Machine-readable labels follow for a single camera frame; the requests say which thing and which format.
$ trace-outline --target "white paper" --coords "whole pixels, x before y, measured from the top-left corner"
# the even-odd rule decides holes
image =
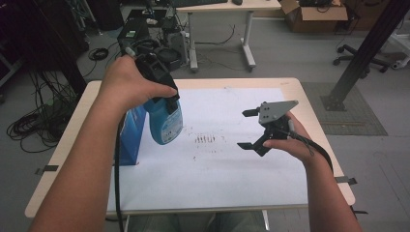
[[[180,96],[181,134],[158,145],[147,117],[138,165],[121,167],[122,211],[308,203],[305,170],[297,159],[279,150],[261,158],[237,145],[254,143],[264,131],[258,117],[246,118],[242,112],[283,101],[280,89],[194,89],[180,90]],[[113,189],[108,211],[115,210]]]

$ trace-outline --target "person's right hand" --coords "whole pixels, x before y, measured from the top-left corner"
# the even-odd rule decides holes
[[[126,55],[116,59],[106,70],[98,100],[102,100],[113,110],[125,113],[151,98],[169,98],[176,94],[175,89],[144,78],[135,61]]]
[[[310,136],[308,135],[305,127],[291,112],[287,112],[286,116],[292,120],[293,125],[295,126],[295,132],[297,134],[310,139]],[[263,143],[263,146],[288,152],[290,155],[300,160],[303,164],[307,164],[313,158],[307,145],[297,139],[269,139]],[[310,149],[312,152],[317,153],[314,148],[310,147]]]

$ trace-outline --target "blue spray bottle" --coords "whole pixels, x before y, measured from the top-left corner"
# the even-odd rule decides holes
[[[178,90],[168,69],[154,53],[139,55],[135,64],[145,78]],[[150,116],[151,135],[158,144],[169,143],[182,130],[179,98],[179,94],[171,98],[153,98],[144,104]]]

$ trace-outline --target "gray floor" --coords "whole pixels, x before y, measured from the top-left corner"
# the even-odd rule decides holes
[[[200,71],[192,73],[182,68],[172,73],[174,78],[229,78],[229,77],[297,77],[308,82],[337,82],[347,67],[342,63],[335,67],[339,43],[358,47],[366,33],[353,35],[294,34],[289,32],[283,20],[256,19],[253,21],[250,46],[257,67],[253,72],[244,69],[239,39],[244,35],[243,25],[236,25],[233,38],[224,46],[198,45]],[[207,26],[194,34],[203,42],[220,42],[229,37],[231,27],[227,23]],[[90,35],[91,48],[108,47],[116,42],[114,33],[103,36]],[[397,52],[387,45],[384,52]],[[87,80],[101,79],[106,61],[101,61]],[[78,59],[82,73],[90,71],[93,63],[86,54]],[[389,69],[380,73],[371,68],[367,78],[357,82],[357,87],[371,106],[388,136],[337,136],[328,139],[346,175],[355,177],[358,184],[352,186],[356,196],[354,208],[368,212],[358,215],[365,231],[410,231],[410,110],[409,67]],[[25,207],[41,179],[35,175],[39,167],[46,165],[52,150],[39,154],[27,154],[20,150],[18,142],[6,135],[7,126],[34,109],[34,87],[25,74],[19,72],[0,88],[6,102],[0,104],[0,231],[25,231],[31,219],[24,215]],[[27,145],[41,146],[38,137]],[[186,231],[200,231],[193,221],[198,215],[185,215]],[[269,211],[272,231],[308,231],[308,212],[301,210]],[[105,231],[118,231],[116,223],[107,222]]]

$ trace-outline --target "desk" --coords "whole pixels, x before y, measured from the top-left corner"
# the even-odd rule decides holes
[[[242,48],[244,49],[245,56],[247,57],[249,69],[252,70],[256,67],[255,61],[253,59],[252,53],[249,48],[249,35],[250,27],[252,23],[252,17],[254,11],[272,11],[279,10],[281,8],[278,0],[244,0],[241,6],[237,6],[229,0],[227,3],[218,3],[212,5],[204,6],[195,6],[195,7],[185,7],[178,8],[177,12],[179,13],[188,13],[188,22],[190,29],[190,69],[193,72],[198,71],[198,63],[196,60],[196,50],[195,50],[195,41],[193,38],[193,25],[192,25],[192,14],[193,13],[210,13],[210,12],[248,12],[245,36],[241,38]]]
[[[183,92],[185,90],[189,89],[219,89],[219,90],[226,90],[229,91],[230,89],[235,90],[235,89],[261,89],[261,90],[269,90],[269,89],[279,89],[283,95],[283,98],[285,100],[297,100],[299,101],[299,104],[292,109],[292,112],[298,117],[298,119],[305,125],[307,132],[310,134],[311,138],[320,144],[325,150],[328,151],[331,159],[333,160],[333,165],[334,165],[334,170],[335,170],[335,176],[343,176],[343,172],[337,162],[337,159],[335,157],[334,152],[332,151],[332,148],[322,131],[319,122],[317,121],[317,118],[313,112],[313,109],[310,106],[310,103],[308,102],[308,98],[300,84],[300,82],[296,78],[252,78],[252,79],[247,79],[247,78],[242,78],[242,79],[177,79],[175,80],[177,86],[180,88],[180,90]],[[67,157],[71,147],[73,146],[73,142],[75,140],[76,135],[78,134],[79,128],[81,127],[81,124],[94,100],[96,97],[98,90],[100,88],[100,82],[99,81],[93,81],[88,84],[74,114],[72,119],[70,120],[66,131],[63,134],[63,137],[58,144],[50,162],[49,165],[59,165],[61,166],[64,163],[65,158]],[[250,121],[257,121],[256,118],[244,118],[244,120],[250,120]],[[259,132],[263,132],[262,127],[256,128]],[[260,158],[257,154],[254,153],[254,151],[246,151],[249,156],[249,158],[255,158],[258,160],[269,160],[269,159],[274,159],[276,158],[276,155],[274,156],[268,156],[270,154],[265,155],[264,158]],[[201,195],[198,194],[196,195],[192,202],[191,199],[187,199],[187,201],[184,201],[185,203],[189,205],[183,205],[185,204],[184,202],[180,201],[181,199],[176,199],[173,197],[178,197],[178,195],[175,194],[175,192],[155,192],[151,191],[152,189],[155,189],[153,186],[147,185],[147,183],[151,182],[145,182],[145,183],[138,183],[138,180],[134,177],[130,177],[128,175],[125,175],[126,173],[131,173],[132,170],[138,169],[138,170],[144,170],[144,165],[147,163],[150,163],[148,160],[143,159],[141,157],[142,155],[139,154],[138,158],[140,159],[140,164],[137,166],[129,166],[129,167],[122,167],[121,168],[121,188],[133,188],[136,187],[137,192],[127,192],[127,191],[122,191],[121,197],[121,208],[124,211],[125,215],[132,215],[132,214],[149,214],[149,213],[169,213],[169,212],[211,212],[211,211],[236,211],[236,210],[267,210],[267,209],[283,209],[283,208],[301,208],[301,207],[306,207],[308,203],[308,199],[305,196],[306,194],[306,186],[301,186],[298,188],[296,192],[287,192],[286,194],[293,194],[293,193],[301,193],[294,198],[291,198],[287,202],[280,202],[280,203],[271,203],[271,202],[266,202],[266,203],[256,203],[254,205],[251,205],[252,203],[248,202],[247,199],[250,199],[250,201],[255,200],[252,198],[252,195],[248,195],[245,199],[242,199],[244,201],[243,204],[239,205],[232,205],[229,202],[224,202],[223,205],[218,205],[220,202],[218,202],[218,194],[216,191],[214,192],[213,196],[207,196],[207,195]],[[151,154],[150,157],[154,156],[162,156],[164,159],[160,158],[155,158],[155,161],[161,161],[166,160],[166,154]],[[295,161],[295,163],[299,163],[296,159],[291,158],[291,161]],[[190,157],[190,161],[192,165],[195,163],[194,158]],[[180,172],[181,170],[178,169],[177,165],[175,163],[178,163],[177,160],[174,160],[173,163],[162,163],[161,165],[165,169],[161,168],[150,168],[151,173],[149,173],[150,176],[145,175],[142,176],[142,180],[144,180],[144,177],[149,177],[152,179],[152,177],[161,177],[161,178],[166,178],[167,176],[172,176],[174,172]],[[254,166],[254,169],[258,169],[258,165],[262,164],[257,164]],[[294,180],[305,180],[306,176],[304,173],[301,173],[301,165],[295,164],[295,170],[298,171],[298,176]],[[25,215],[28,216],[29,218],[32,218],[36,212],[38,211],[46,193],[48,192],[52,182],[54,181],[57,172],[45,172],[42,176],[42,179],[39,182],[39,185],[37,186],[27,208],[25,211]],[[184,179],[189,178],[189,174],[186,173],[185,176],[182,176]],[[223,188],[223,185],[225,184],[226,178],[225,175],[220,175],[220,178],[215,180],[215,183],[220,184],[220,187]],[[178,192],[181,192],[183,194],[184,192],[188,192],[190,190],[190,186],[178,186],[180,183],[179,181],[181,180],[168,180],[170,183],[173,183],[172,185],[176,185],[176,188],[174,189],[179,190]],[[338,184],[345,199],[347,200],[347,203],[349,205],[353,205],[355,202],[355,197],[351,191],[351,188],[348,186],[348,184]],[[229,198],[238,198],[237,196],[241,195],[242,191],[246,191],[247,189],[244,189],[244,187],[239,187],[236,186],[237,192],[236,194],[231,194],[228,196],[224,196],[225,199]],[[257,187],[255,192],[260,193],[260,192],[265,192],[265,186],[260,186]],[[274,189],[268,189],[272,194],[276,194],[276,189],[279,191],[280,189],[284,189],[284,187],[276,187]],[[138,206],[133,206],[132,204],[135,203],[135,196],[138,194],[145,195],[149,197],[150,199],[138,199],[139,202],[145,202],[141,203]],[[113,206],[113,195],[110,193],[109,196],[109,201],[108,201],[108,209],[107,209],[107,214],[108,215],[114,215],[114,206]],[[203,207],[197,207],[197,203],[202,203],[202,205],[205,205]]]

